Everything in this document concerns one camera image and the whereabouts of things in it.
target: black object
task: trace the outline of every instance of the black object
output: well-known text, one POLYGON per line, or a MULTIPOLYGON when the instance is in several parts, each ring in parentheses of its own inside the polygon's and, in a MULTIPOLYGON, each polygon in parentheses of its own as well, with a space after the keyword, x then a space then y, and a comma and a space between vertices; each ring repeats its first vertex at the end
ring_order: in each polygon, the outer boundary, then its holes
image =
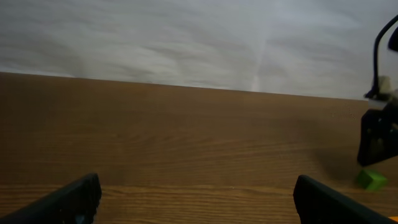
POLYGON ((102 191, 97 174, 88 174, 0 219, 0 224, 91 224, 102 191))
MULTIPOLYGON (((390 22, 387 23, 383 27, 383 29, 380 31, 380 33, 377 35, 376 40, 374 42, 374 48, 373 48, 373 86, 371 90, 365 94, 365 98, 369 99, 375 99, 375 100, 382 100, 386 101, 389 99, 388 94, 382 94, 380 93, 379 89, 379 61, 378 61, 378 56, 379 56, 379 44, 381 39, 383 38, 384 34, 398 21, 398 15, 395 16, 393 19, 391 19, 390 22)), ((391 50, 398 51, 398 29, 395 30, 393 35, 390 38, 389 41, 389 48, 391 50)))
POLYGON ((398 106, 388 103, 382 111, 368 110, 361 120, 358 162, 368 166, 398 156, 398 106))
POLYGON ((293 197, 302 224, 397 224, 306 175, 293 197))

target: wooden table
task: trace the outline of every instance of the wooden table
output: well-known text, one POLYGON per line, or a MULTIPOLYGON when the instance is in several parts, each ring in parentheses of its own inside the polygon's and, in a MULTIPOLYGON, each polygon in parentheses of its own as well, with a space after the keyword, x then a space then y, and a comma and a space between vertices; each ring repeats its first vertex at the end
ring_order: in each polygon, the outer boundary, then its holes
POLYGON ((0 215, 88 172, 97 223, 299 223, 297 176, 383 215, 390 183, 354 184, 365 101, 0 74, 0 215))

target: white backdrop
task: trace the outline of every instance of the white backdrop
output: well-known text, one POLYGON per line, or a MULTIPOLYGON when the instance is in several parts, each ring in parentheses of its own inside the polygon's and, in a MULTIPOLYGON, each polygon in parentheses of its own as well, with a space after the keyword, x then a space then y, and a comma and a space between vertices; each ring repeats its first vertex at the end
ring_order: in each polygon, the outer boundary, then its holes
POLYGON ((361 99, 396 14, 398 0, 0 0, 0 71, 361 99))

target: green cube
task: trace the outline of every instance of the green cube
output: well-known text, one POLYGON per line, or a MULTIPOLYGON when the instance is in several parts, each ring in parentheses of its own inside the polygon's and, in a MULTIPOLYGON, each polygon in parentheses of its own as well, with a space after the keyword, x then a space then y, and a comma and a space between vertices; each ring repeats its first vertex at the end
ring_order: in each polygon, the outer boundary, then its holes
POLYGON ((363 169, 358 175, 358 183, 366 190, 379 190, 387 184, 387 178, 376 170, 363 169))

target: white sheet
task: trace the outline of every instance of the white sheet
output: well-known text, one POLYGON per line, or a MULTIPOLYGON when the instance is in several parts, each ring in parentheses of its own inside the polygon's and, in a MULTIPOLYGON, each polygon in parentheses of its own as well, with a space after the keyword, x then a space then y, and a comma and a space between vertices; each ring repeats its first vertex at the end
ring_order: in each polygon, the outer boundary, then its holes
POLYGON ((0 71, 361 99, 396 14, 396 0, 0 0, 0 71))

